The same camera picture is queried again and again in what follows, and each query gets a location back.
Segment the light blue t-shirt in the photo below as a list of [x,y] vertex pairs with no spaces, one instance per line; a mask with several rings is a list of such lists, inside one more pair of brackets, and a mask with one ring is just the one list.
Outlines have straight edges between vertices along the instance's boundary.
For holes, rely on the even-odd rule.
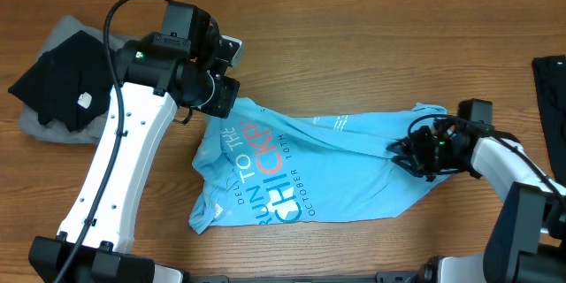
[[396,218],[437,184],[392,160],[387,146],[439,105],[408,111],[293,118],[236,100],[228,118],[206,119],[193,166],[203,191],[188,219],[196,233],[211,226],[351,222]]

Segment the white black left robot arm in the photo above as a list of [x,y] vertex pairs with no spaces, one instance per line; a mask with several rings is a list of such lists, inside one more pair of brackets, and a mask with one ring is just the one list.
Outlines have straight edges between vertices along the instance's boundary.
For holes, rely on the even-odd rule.
[[239,82],[242,42],[192,4],[169,1],[159,31],[107,53],[113,86],[102,138],[54,238],[34,238],[29,263],[45,282],[186,282],[187,272],[135,256],[149,170],[179,108],[224,119]]

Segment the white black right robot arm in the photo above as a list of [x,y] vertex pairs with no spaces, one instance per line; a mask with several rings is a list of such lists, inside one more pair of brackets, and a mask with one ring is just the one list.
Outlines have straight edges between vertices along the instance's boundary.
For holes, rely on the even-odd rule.
[[379,274],[379,282],[563,282],[565,247],[543,244],[542,233],[565,239],[565,188],[524,153],[520,141],[493,126],[492,103],[464,100],[455,115],[432,114],[409,124],[388,146],[393,161],[432,182],[468,172],[485,179],[502,201],[485,250],[472,256],[434,256],[416,272]]

